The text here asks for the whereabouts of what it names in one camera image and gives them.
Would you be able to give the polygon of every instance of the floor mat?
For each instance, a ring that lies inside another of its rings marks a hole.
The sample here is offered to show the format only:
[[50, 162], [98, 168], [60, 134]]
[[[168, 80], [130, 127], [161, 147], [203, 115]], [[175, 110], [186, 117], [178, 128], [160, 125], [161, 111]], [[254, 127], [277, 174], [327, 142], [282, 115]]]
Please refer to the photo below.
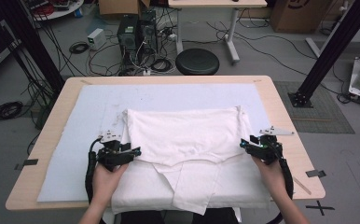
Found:
[[293, 107], [289, 92], [296, 92], [301, 82], [274, 82], [284, 106], [300, 133], [354, 133], [332, 96], [319, 86], [313, 93], [313, 108]]

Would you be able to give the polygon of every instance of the black metal pole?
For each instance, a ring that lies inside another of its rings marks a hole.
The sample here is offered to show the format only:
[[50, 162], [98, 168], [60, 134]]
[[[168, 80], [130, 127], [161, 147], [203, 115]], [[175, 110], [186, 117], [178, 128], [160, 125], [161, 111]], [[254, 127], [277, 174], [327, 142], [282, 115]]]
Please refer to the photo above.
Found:
[[21, 0], [0, 0], [0, 10], [6, 23], [10, 26], [14, 35], [28, 50], [36, 65], [44, 75], [53, 93], [58, 96], [61, 92], [64, 80], [58, 68], [50, 58], [46, 48], [41, 42], [31, 22], [25, 14]]
[[360, 0], [354, 1], [345, 18], [338, 26], [337, 31], [328, 41], [325, 49], [317, 59], [308, 76], [296, 93], [290, 94], [294, 106], [304, 106], [307, 104], [316, 88], [324, 79], [334, 62], [345, 50], [353, 37], [360, 29]]

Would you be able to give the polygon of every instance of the cardboard box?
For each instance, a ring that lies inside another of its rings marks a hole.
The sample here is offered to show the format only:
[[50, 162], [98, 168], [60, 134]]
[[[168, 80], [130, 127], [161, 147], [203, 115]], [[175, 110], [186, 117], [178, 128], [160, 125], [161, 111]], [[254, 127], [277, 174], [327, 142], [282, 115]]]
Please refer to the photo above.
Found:
[[99, 10], [106, 19], [118, 19], [124, 14], [142, 15], [150, 0], [99, 0]]
[[275, 32], [314, 33], [333, 0], [277, 0], [270, 14]]

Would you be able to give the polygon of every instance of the wire bundle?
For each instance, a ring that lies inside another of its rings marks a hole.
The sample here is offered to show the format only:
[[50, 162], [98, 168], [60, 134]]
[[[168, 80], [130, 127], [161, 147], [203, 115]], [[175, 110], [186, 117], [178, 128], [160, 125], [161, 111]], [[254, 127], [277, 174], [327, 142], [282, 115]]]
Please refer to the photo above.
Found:
[[21, 116], [23, 103], [20, 101], [0, 105], [0, 120], [14, 119]]

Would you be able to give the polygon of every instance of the human hand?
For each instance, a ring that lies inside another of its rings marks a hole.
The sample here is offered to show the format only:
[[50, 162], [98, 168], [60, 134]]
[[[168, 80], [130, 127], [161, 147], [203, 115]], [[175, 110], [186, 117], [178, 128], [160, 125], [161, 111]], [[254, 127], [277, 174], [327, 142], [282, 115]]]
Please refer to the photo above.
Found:
[[270, 195], [286, 194], [283, 172], [279, 162], [274, 161], [270, 165], [267, 165], [259, 158], [252, 156], [252, 159], [258, 167], [265, 186], [270, 191]]
[[113, 172], [108, 171], [98, 163], [93, 176], [93, 203], [106, 207], [116, 190], [119, 180], [127, 169], [128, 164], [121, 165]]

